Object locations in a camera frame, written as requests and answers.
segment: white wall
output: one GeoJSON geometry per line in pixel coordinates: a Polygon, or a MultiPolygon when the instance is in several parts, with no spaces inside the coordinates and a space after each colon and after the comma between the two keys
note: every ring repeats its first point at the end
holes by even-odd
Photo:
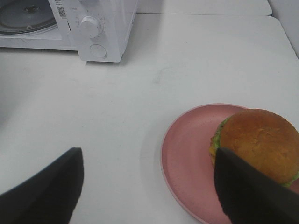
{"type": "Polygon", "coordinates": [[[272,16],[281,22],[299,57],[299,0],[269,0],[272,16]]]}

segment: microwave button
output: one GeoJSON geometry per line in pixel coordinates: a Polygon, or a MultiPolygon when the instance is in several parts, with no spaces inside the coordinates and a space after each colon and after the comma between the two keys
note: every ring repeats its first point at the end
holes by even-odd
{"type": "Polygon", "coordinates": [[[89,38],[94,38],[103,31],[100,22],[92,16],[85,16],[81,20],[80,30],[83,35],[89,38]]]}
{"type": "Polygon", "coordinates": [[[98,57],[98,58],[105,58],[107,55],[106,49],[99,44],[94,44],[94,45],[90,46],[89,50],[93,56],[98,57]]]}

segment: plate rim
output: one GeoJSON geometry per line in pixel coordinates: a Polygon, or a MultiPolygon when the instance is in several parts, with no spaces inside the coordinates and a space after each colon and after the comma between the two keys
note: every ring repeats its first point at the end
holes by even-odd
{"type": "Polygon", "coordinates": [[[190,215],[192,215],[194,218],[196,218],[197,220],[199,220],[200,222],[202,222],[203,224],[211,224],[211,223],[208,223],[207,221],[203,220],[202,218],[198,217],[197,215],[195,215],[192,211],[190,211],[182,202],[181,200],[177,197],[177,195],[173,192],[172,188],[170,187],[170,184],[166,178],[166,175],[165,175],[165,172],[164,172],[164,168],[163,168],[163,145],[164,145],[164,142],[165,142],[165,138],[169,132],[169,130],[171,129],[171,127],[181,118],[183,117],[185,114],[189,113],[190,111],[193,111],[193,110],[196,110],[198,108],[201,108],[201,107],[207,107],[207,106],[217,106],[217,105],[222,105],[222,106],[233,106],[233,107],[239,107],[241,109],[248,109],[247,107],[244,107],[244,106],[240,106],[240,105],[234,105],[234,104],[226,104],[226,103],[212,103],[212,104],[204,104],[204,105],[200,105],[200,106],[196,106],[192,109],[189,109],[188,111],[182,113],[181,115],[179,115],[176,119],[174,119],[174,121],[169,125],[169,127],[167,128],[165,134],[164,134],[164,137],[163,137],[163,141],[161,143],[161,146],[160,146],[160,167],[161,167],[161,170],[162,170],[162,174],[163,174],[163,178],[166,182],[166,185],[168,187],[168,190],[171,192],[172,196],[176,199],[176,201],[179,203],[179,205],[185,210],[187,211],[190,215]]]}

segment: hamburger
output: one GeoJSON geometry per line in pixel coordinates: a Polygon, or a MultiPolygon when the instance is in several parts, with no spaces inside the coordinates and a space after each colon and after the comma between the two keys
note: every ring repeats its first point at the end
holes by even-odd
{"type": "Polygon", "coordinates": [[[299,178],[299,134],[286,119],[270,111],[246,109],[222,121],[209,148],[213,167],[219,147],[232,150],[286,187],[299,178]]]}

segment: table surface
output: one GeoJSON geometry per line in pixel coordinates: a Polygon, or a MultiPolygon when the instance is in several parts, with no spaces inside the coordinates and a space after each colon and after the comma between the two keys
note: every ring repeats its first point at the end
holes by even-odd
{"type": "Polygon", "coordinates": [[[139,0],[138,12],[271,15],[272,10],[267,0],[139,0]]]}
{"type": "Polygon", "coordinates": [[[299,129],[299,62],[268,16],[138,14],[121,63],[0,49],[0,71],[0,193],[82,147],[71,224],[198,223],[159,164],[165,131],[193,107],[263,108],[299,129]]]}

